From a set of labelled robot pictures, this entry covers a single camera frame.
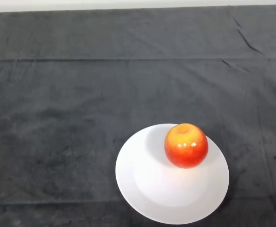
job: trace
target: table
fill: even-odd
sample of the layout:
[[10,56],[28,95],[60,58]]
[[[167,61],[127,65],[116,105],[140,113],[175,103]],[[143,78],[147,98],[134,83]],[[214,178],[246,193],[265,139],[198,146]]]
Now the table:
[[135,132],[190,122],[224,202],[189,227],[276,227],[276,6],[0,13],[0,227],[161,227],[123,199]]

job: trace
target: plate rim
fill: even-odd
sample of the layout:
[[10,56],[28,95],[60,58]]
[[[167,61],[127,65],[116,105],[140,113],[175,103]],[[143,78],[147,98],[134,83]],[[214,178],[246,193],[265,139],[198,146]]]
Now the plate rim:
[[224,158],[224,160],[225,160],[226,167],[227,167],[228,180],[227,180],[227,189],[226,189],[226,191],[225,191],[225,195],[224,195],[223,199],[221,200],[221,202],[217,205],[217,208],[214,209],[214,210],[211,211],[211,212],[206,213],[202,218],[197,219],[197,220],[194,220],[194,221],[192,221],[192,222],[177,222],[177,223],[174,223],[174,222],[172,223],[172,222],[168,222],[168,221],[159,221],[159,220],[156,220],[155,218],[150,217],[148,214],[145,214],[144,212],[142,212],[142,211],[140,211],[139,209],[135,208],[135,207],[132,205],[132,203],[130,203],[130,202],[128,201],[128,199],[126,198],[126,196],[125,196],[124,193],[122,192],[122,189],[120,188],[120,180],[119,180],[118,175],[117,175],[117,162],[118,162],[118,160],[119,160],[121,150],[123,149],[123,147],[125,146],[125,144],[126,144],[134,135],[136,135],[136,134],[139,133],[140,131],[142,131],[142,130],[144,130],[144,129],[147,129],[147,128],[150,128],[150,127],[159,126],[159,125],[171,125],[172,127],[174,127],[174,126],[176,126],[176,125],[178,125],[178,124],[175,124],[175,123],[163,123],[163,124],[154,124],[154,125],[150,125],[150,126],[148,126],[148,127],[145,127],[145,128],[143,128],[143,129],[141,129],[141,130],[135,132],[134,134],[132,134],[132,135],[124,142],[124,144],[123,144],[122,147],[120,148],[119,153],[118,153],[118,156],[117,156],[117,158],[116,158],[116,164],[115,164],[115,177],[116,177],[116,182],[117,182],[117,186],[118,186],[118,188],[119,188],[119,191],[121,192],[121,194],[122,194],[123,198],[125,199],[125,201],[126,201],[135,211],[137,211],[139,214],[143,215],[144,217],[146,217],[146,218],[148,218],[148,219],[150,219],[150,220],[153,220],[153,221],[156,221],[156,222],[159,222],[159,223],[163,223],[163,224],[168,224],[168,225],[185,225],[185,224],[190,224],[190,223],[194,223],[194,222],[196,222],[196,221],[202,220],[202,219],[206,218],[207,216],[211,215],[215,210],[217,210],[217,208],[218,208],[218,207],[222,204],[222,202],[224,201],[225,196],[226,196],[226,194],[227,194],[227,192],[228,192],[228,188],[229,188],[229,168],[228,168],[228,164],[227,164],[226,158],[225,158],[223,152],[221,151],[221,149],[220,149],[220,148],[215,144],[215,142],[212,141],[208,136],[206,136],[207,140],[211,140],[211,141],[218,147],[218,149],[220,150],[220,152],[222,153],[222,156],[223,156],[223,158]]

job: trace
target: red apple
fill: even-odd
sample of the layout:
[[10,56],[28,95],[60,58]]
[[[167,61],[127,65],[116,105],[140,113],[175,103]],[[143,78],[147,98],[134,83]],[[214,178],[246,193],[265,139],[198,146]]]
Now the red apple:
[[205,133],[199,127],[183,123],[167,133],[164,149],[167,158],[175,166],[192,168],[207,156],[208,143]]

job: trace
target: white plate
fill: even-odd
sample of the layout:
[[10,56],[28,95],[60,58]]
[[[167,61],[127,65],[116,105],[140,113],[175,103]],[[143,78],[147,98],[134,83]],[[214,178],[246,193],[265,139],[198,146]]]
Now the white plate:
[[117,157],[116,180],[125,200],[140,214],[166,224],[188,224],[221,204],[229,172],[209,137],[207,157],[199,166],[181,169],[171,164],[164,139],[175,125],[153,125],[129,138]]

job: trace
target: gray tablecloth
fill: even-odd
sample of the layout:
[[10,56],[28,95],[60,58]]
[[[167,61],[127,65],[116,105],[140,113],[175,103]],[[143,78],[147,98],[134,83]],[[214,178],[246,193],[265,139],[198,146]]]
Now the gray tablecloth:
[[276,227],[276,6],[0,14],[0,227],[161,227],[115,161],[191,122],[230,171],[190,227]]

